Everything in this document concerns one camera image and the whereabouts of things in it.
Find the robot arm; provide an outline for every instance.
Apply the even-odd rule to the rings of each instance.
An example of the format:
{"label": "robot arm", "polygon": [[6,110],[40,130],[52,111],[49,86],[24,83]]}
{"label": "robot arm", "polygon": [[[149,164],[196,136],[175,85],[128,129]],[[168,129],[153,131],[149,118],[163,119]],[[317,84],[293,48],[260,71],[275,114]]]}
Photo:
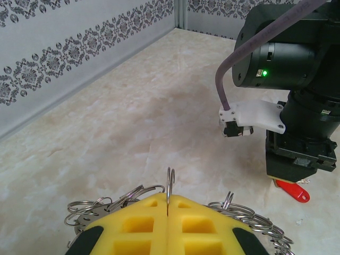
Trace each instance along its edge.
{"label": "robot arm", "polygon": [[[294,5],[259,5],[248,14],[235,51]],[[267,129],[267,174],[297,182],[336,167],[340,124],[340,4],[326,3],[233,66],[237,87],[290,90],[288,101],[243,101],[222,107],[227,137]]]}

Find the marble floor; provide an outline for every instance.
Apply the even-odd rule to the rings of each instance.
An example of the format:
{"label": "marble floor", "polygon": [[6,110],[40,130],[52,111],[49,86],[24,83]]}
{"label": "marble floor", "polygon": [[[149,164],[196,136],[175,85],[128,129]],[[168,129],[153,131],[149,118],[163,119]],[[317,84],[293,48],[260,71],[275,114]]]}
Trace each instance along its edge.
{"label": "marble floor", "polygon": [[[223,138],[215,72],[235,41],[175,29],[0,144],[0,254],[64,254],[74,200],[118,198],[166,184],[199,203],[234,202],[269,217],[296,254],[340,249],[340,169],[318,171],[298,203],[266,176],[265,134]],[[237,88],[230,101],[286,100],[286,91]],[[340,131],[332,139],[340,142]]]}

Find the white wall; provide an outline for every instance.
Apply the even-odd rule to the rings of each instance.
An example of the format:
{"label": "white wall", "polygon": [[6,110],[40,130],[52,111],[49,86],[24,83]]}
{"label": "white wall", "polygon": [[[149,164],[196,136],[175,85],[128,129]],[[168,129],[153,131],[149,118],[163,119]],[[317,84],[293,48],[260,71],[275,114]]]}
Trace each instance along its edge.
{"label": "white wall", "polygon": [[1,1],[0,140],[173,28],[173,0]]}

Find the black rubber edge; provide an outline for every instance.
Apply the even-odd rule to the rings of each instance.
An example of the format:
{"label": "black rubber edge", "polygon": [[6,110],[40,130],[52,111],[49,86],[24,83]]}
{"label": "black rubber edge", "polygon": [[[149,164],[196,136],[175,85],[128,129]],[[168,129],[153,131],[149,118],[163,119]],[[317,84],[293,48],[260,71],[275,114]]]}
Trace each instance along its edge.
{"label": "black rubber edge", "polygon": [[233,233],[245,255],[269,255],[253,233],[238,227],[233,229]]}
{"label": "black rubber edge", "polygon": [[65,255],[90,255],[103,231],[104,228],[101,226],[84,231]]}

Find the metal key ring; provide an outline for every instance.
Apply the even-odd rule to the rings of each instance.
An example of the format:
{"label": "metal key ring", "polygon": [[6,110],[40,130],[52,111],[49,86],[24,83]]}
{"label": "metal key ring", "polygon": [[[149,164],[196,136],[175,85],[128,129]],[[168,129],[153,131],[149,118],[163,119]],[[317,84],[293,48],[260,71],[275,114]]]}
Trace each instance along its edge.
{"label": "metal key ring", "polygon": [[273,245],[275,245],[276,247],[279,247],[281,249],[286,249],[286,250],[290,250],[291,246],[289,243],[283,242],[282,240],[279,241],[275,241],[273,240]]}
{"label": "metal key ring", "polygon": [[85,206],[83,208],[70,208],[68,209],[68,211],[72,214],[75,214],[75,215],[83,215],[83,214],[86,214],[86,215],[95,215],[94,212],[92,212],[92,210],[98,208],[98,207],[101,207],[101,206],[109,206],[111,205],[112,203],[107,203],[107,204],[104,204],[104,203],[97,203],[96,205],[89,205],[89,206]]}
{"label": "metal key ring", "polygon": [[223,202],[211,202],[207,207],[216,210],[223,215],[241,220],[244,223],[252,221],[255,216],[254,210],[246,206],[230,203],[228,209],[224,210],[223,204]]}
{"label": "metal key ring", "polygon": [[268,232],[273,230],[273,223],[261,215],[255,214],[254,219],[247,223],[256,232]]}
{"label": "metal key ring", "polygon": [[156,190],[157,188],[161,188],[162,189],[162,191],[160,191],[159,193],[164,193],[164,191],[165,191],[165,187],[164,186],[162,186],[162,185],[153,185],[153,186],[146,187],[146,188],[143,188],[143,189],[139,190],[132,197],[128,198],[124,203],[126,203],[128,201],[131,201],[131,200],[134,200],[134,199],[137,199],[141,195],[143,195],[145,193],[148,193],[150,191]]}
{"label": "metal key ring", "polygon": [[97,199],[92,205],[96,205],[96,204],[103,205],[103,203],[100,203],[100,202],[102,202],[105,199],[109,199],[110,203],[113,203],[112,198],[110,198],[110,197],[102,197],[102,198]]}
{"label": "metal key ring", "polygon": [[283,232],[281,228],[273,225],[273,230],[268,231],[267,233],[265,233],[265,235],[272,237],[274,240],[281,240],[282,238],[284,238],[285,232]]}
{"label": "metal key ring", "polygon": [[233,200],[233,197],[234,197],[234,193],[229,191],[227,197],[224,200],[223,206],[222,206],[222,208],[224,210],[228,209],[229,205],[231,204],[231,202]]}
{"label": "metal key ring", "polygon": [[79,227],[80,226],[79,223],[77,223],[77,224],[70,224],[70,223],[67,222],[68,220],[71,220],[74,216],[75,216],[75,214],[67,215],[66,218],[64,219],[65,225],[70,226],[70,227]]}
{"label": "metal key ring", "polygon": [[282,240],[283,240],[284,242],[286,242],[286,243],[294,244],[293,240],[290,239],[290,238],[288,238],[287,236],[284,236],[284,237],[282,238]]}
{"label": "metal key ring", "polygon": [[109,205],[106,210],[107,211],[112,211],[112,210],[116,209],[117,207],[122,205],[126,199],[131,198],[133,195],[136,194],[136,192],[140,191],[143,188],[144,188],[143,185],[139,185],[137,188],[129,191],[125,195],[121,196],[117,201],[115,201],[111,205]]}
{"label": "metal key ring", "polygon": [[152,191],[152,190],[155,190],[155,189],[156,189],[155,187],[151,186],[151,187],[147,187],[147,188],[145,188],[145,189],[139,190],[139,191],[138,191],[137,193],[135,193],[133,196],[131,196],[130,198],[126,199],[126,200],[122,203],[121,207],[122,207],[122,208],[126,207],[126,206],[128,205],[128,203],[130,203],[130,202],[138,202],[138,201],[139,201],[138,197],[140,197],[141,195],[144,195],[145,193],[148,193],[148,192],[150,192],[150,191]]}
{"label": "metal key ring", "polygon": [[74,211],[78,211],[79,210],[79,208],[76,207],[76,206],[86,206],[86,205],[92,206],[93,205],[93,201],[81,200],[81,201],[75,201],[75,202],[69,203],[67,205],[67,210],[70,213],[73,213]]}

